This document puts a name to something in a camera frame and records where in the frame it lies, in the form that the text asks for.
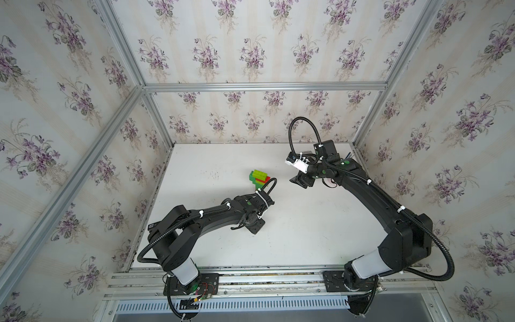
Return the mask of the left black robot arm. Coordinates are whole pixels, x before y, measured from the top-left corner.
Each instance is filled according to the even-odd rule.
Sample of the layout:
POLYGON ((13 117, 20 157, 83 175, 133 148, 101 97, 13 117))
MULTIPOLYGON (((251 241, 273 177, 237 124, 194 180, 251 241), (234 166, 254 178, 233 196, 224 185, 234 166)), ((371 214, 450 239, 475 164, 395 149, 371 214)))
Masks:
POLYGON ((191 252, 198 239, 217 229, 246 229, 256 235, 265 225, 264 213, 274 205, 270 193, 277 184, 271 178, 252 194, 222 201, 204 209, 175 206, 159 222, 148 226, 148 244, 136 256, 141 264, 157 264, 168 275, 186 287, 200 281, 191 252))

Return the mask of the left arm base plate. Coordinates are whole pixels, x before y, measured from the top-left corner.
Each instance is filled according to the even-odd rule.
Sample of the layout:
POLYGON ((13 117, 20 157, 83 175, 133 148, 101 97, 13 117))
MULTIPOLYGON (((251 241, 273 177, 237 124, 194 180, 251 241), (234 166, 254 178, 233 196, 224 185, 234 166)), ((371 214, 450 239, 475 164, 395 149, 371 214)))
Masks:
POLYGON ((218 293, 219 278, 217 273, 200 273, 192 282, 183 285, 177 277, 167 275, 163 295, 210 298, 218 293))

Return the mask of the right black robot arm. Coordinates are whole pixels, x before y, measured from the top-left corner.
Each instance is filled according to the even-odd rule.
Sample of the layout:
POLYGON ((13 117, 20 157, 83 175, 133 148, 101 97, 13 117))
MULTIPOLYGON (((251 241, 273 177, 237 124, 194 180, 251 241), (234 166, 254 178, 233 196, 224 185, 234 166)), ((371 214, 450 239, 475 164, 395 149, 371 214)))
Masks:
POLYGON ((320 134, 315 138, 313 153, 290 151, 286 163, 299 172, 290 181, 303 189, 311 188, 316 181, 330 189, 344 188, 366 207, 386 232, 375 250, 344 265, 341 281, 345 289, 371 291, 381 277, 401 272, 437 282, 450 280, 455 274, 455 263, 450 251, 434 233, 431 218, 424 213, 415 214, 391 197, 356 160, 340 157, 334 141, 322 141, 320 134), (441 275, 413 268, 413 264, 431 255, 433 246, 440 249, 447 265, 441 275))

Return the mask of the lime long lego brick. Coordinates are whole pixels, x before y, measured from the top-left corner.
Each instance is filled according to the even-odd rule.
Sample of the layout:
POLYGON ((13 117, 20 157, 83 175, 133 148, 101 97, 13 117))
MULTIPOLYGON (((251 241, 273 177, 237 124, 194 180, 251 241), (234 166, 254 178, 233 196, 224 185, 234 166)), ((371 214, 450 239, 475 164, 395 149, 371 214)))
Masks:
POLYGON ((254 170, 253 175, 260 182, 263 181, 266 177, 269 177, 266 173, 259 170, 254 170))

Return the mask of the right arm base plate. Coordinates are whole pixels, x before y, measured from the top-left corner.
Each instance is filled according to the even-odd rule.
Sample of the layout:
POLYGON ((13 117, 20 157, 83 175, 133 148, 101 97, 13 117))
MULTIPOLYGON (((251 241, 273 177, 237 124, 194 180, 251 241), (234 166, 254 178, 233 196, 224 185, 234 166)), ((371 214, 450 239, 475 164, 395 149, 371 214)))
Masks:
POLYGON ((378 286, 378 277, 361 279, 351 270, 323 271, 327 292, 372 292, 378 286))

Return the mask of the small green lego brick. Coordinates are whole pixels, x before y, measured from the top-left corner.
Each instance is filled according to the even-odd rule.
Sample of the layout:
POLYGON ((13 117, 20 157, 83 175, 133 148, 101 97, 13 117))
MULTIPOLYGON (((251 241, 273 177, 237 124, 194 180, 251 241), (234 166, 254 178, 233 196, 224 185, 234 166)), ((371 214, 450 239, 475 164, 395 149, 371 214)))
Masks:
POLYGON ((251 172, 249 174, 249 180, 251 181, 251 183, 255 186, 255 185, 261 185, 261 183, 254 177, 253 175, 253 172, 251 172))

